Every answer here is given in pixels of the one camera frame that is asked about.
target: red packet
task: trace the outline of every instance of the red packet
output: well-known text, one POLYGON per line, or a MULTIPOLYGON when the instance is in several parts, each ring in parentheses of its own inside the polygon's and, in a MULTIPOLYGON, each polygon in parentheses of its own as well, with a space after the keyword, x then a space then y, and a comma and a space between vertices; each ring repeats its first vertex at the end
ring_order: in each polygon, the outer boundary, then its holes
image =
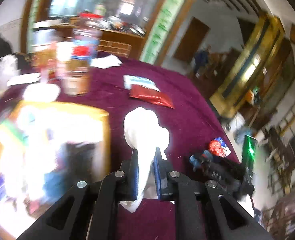
POLYGON ((168 95, 140 85, 132 85, 129 96, 131 98, 141 99, 154 105, 174 108, 173 102, 168 95))

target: white plastic bag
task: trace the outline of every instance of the white plastic bag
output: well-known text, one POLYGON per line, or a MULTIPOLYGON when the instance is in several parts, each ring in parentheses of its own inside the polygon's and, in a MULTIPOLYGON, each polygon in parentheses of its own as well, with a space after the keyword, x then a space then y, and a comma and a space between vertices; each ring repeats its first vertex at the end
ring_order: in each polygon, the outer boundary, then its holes
POLYGON ((19 75, 17 70, 17 57, 13 55, 6 55, 0 58, 0 98, 7 90, 7 82, 12 78, 19 75))

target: red lid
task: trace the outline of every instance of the red lid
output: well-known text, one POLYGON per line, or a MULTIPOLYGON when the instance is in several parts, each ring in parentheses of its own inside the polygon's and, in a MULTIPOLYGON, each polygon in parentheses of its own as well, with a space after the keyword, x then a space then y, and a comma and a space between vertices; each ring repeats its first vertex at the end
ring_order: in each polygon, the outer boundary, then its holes
POLYGON ((89 56, 90 49, 87 46, 75 46, 73 48, 73 56, 89 56))
POLYGON ((100 19, 103 18, 103 16, 94 14, 94 13, 80 13, 80 17, 83 18, 89 18, 89 19, 100 19))

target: table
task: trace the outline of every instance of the table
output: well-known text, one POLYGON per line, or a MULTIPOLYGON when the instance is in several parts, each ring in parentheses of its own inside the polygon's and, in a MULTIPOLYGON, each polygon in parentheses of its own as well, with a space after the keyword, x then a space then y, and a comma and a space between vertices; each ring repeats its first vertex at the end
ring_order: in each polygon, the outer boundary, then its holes
MULTIPOLYGON (((222 137, 231 149, 227 158, 238 162, 220 123, 189 79, 179 73, 134 59, 120 57, 120 60, 123 62, 121 67, 91 69, 90 91, 86 95, 70 97, 61 93, 57 99, 95 106, 109 112, 111 171, 118 170, 123 160, 131 158, 132 149, 124 138, 123 121, 128 112, 139 106, 153 110, 158 116, 160 126, 169 130, 170 140, 165 154, 175 170, 191 179, 200 180, 200 173, 192 171, 188 158, 192 153, 206 149, 207 144, 216 137, 222 137), (175 109, 129 98, 129 91, 124 89, 123 75, 151 79, 161 92, 173 100, 175 109)), ((10 88, 0 101, 0 112, 12 100, 20 98, 25 87, 26 85, 17 85, 10 88)), ((116 237, 122 240, 175 239, 174 205, 144 199, 135 213, 120 206, 116 237)))

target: red wrapper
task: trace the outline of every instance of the red wrapper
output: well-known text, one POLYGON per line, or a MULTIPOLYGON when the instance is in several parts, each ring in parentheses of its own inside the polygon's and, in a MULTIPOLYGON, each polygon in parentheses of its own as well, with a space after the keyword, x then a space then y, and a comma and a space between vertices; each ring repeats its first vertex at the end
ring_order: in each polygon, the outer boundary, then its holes
POLYGON ((217 155, 217 156, 220 156, 220 157, 225 157, 225 153, 224 153, 224 150, 221 146, 221 143, 219 141, 211 141, 209 143, 209 151, 214 154, 214 155, 217 155))
POLYGON ((154 105, 174 108, 173 102, 168 95, 140 85, 132 85, 129 96, 131 98, 141 99, 154 105))

